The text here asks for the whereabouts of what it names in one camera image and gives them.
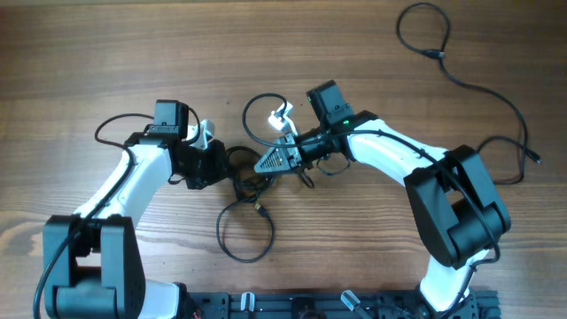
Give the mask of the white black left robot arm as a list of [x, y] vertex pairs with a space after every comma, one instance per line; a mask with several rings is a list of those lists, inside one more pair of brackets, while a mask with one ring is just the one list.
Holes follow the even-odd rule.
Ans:
[[72, 214], [43, 227], [43, 273], [33, 316], [50, 318], [200, 318], [184, 284], [146, 278], [135, 228], [154, 194], [177, 175], [202, 190], [227, 175], [228, 160], [209, 120], [159, 100], [143, 131], [120, 144], [122, 157], [101, 188]]

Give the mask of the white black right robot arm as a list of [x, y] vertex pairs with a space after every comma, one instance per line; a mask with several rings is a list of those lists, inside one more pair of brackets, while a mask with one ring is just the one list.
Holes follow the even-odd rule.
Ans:
[[307, 92], [319, 121], [299, 134], [282, 104], [270, 125], [284, 135], [255, 164], [262, 175], [299, 173], [332, 153], [374, 167], [403, 186], [419, 236], [431, 255], [418, 286], [423, 317], [478, 313], [470, 281], [478, 266], [501, 256], [498, 241], [509, 231], [507, 208], [479, 154], [468, 145], [452, 151], [429, 146], [390, 128], [374, 113], [355, 113], [335, 81]]

